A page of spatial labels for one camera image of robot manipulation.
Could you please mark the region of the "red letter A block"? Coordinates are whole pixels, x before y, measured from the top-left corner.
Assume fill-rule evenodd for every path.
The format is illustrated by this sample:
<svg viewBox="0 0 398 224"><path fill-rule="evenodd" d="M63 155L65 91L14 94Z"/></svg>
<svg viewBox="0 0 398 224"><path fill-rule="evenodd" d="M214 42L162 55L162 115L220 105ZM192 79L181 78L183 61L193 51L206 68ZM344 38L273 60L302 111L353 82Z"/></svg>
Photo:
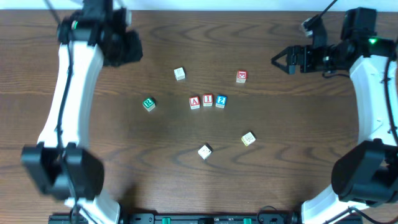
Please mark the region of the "red letter A block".
<svg viewBox="0 0 398 224"><path fill-rule="evenodd" d="M200 107L200 99L198 96L193 96L189 98L190 109L195 110Z"/></svg>

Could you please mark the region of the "red letter I block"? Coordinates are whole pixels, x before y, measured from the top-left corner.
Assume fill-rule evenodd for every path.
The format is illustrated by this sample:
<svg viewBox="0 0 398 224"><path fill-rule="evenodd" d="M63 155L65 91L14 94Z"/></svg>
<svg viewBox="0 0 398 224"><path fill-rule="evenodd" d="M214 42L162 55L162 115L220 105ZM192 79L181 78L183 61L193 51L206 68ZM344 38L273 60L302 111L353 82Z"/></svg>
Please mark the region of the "red letter I block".
<svg viewBox="0 0 398 224"><path fill-rule="evenodd" d="M202 102L203 102L204 107L212 107L213 106L213 95L212 94L204 94Z"/></svg>

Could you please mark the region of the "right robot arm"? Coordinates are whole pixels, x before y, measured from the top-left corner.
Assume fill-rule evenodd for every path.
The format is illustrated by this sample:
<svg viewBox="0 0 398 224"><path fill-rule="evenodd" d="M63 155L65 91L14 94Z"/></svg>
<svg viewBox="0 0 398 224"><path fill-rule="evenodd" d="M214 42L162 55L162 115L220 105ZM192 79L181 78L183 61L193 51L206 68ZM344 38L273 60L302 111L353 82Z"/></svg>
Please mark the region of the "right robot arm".
<svg viewBox="0 0 398 224"><path fill-rule="evenodd" d="M346 12L340 43L328 45L321 15L302 23L310 45L281 52L280 69L291 75L321 72L348 77L356 94L358 143L336 161L330 185L305 201L291 223L336 223L365 209L397 202L397 42L376 33L377 12L358 7Z"/></svg>

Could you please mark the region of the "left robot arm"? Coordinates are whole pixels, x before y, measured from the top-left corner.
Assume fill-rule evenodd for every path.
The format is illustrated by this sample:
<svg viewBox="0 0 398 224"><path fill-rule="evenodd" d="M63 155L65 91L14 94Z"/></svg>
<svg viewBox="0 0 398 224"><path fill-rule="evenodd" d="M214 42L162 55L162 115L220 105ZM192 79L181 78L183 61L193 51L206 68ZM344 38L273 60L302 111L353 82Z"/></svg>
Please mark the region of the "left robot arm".
<svg viewBox="0 0 398 224"><path fill-rule="evenodd" d="M58 78L49 116L37 144L25 146L21 162L35 186L70 208L70 223L127 223L129 217L105 191L104 165L89 150L90 113L104 67L143 56L131 12L112 0L84 1L58 20Z"/></svg>

